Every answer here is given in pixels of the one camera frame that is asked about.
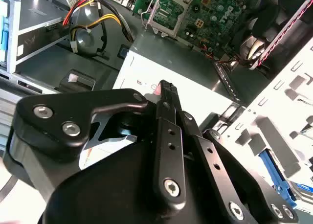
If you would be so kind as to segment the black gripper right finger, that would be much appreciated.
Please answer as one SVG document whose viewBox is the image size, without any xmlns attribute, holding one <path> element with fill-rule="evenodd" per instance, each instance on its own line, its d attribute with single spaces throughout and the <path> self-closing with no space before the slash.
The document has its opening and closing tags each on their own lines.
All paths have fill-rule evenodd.
<svg viewBox="0 0 313 224">
<path fill-rule="evenodd" d="M 171 85 L 171 98 L 195 161 L 213 189 L 219 224 L 296 224 L 291 206 L 241 158 L 224 146 L 215 130 L 202 134 L 193 117 L 181 109 L 178 90 Z"/>
</svg>

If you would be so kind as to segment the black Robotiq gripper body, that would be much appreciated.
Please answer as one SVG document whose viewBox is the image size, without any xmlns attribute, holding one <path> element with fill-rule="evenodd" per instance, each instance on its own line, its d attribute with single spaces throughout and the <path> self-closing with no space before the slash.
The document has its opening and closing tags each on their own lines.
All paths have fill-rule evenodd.
<svg viewBox="0 0 313 224">
<path fill-rule="evenodd" d="M 154 188 L 153 146 L 129 145 L 61 183 L 39 218 L 41 224 L 229 224 L 228 203 L 199 161 L 184 159 L 186 196 L 175 209 Z"/>
</svg>

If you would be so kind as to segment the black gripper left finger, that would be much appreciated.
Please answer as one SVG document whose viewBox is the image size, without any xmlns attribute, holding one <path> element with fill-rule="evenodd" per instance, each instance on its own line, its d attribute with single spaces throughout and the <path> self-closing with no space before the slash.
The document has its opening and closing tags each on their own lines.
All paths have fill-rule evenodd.
<svg viewBox="0 0 313 224">
<path fill-rule="evenodd" d="M 130 187 L 140 165 L 139 156 L 153 155 L 148 189 L 166 209 L 182 209 L 186 203 L 181 128 L 177 88 L 160 81 L 160 100 L 154 104 L 134 89 L 100 90 L 36 95 L 20 100 L 13 119 L 16 150 L 30 149 L 29 159 L 14 155 L 36 189 L 50 199 L 66 179 L 86 178 L 79 189 L 92 190 L 92 178 L 103 179 L 99 163 L 79 172 L 76 161 L 90 139 L 91 123 L 98 114 L 115 118 L 118 126 L 130 126 L 138 141 L 110 155 L 105 167 L 114 186 Z"/>
</svg>

